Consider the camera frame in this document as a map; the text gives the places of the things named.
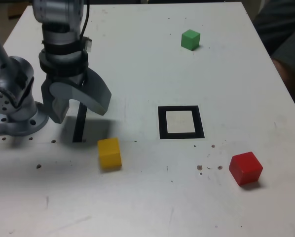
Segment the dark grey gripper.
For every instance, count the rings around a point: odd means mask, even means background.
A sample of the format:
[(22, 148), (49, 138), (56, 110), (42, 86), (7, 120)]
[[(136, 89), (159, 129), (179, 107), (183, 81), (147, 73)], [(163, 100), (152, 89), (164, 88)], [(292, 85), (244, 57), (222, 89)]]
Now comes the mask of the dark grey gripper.
[(61, 124), (69, 109), (69, 100), (81, 102), (91, 111), (103, 116), (109, 107), (111, 92), (103, 79), (92, 69), (78, 75), (57, 75), (45, 70), (46, 79), (41, 86), (44, 110)]

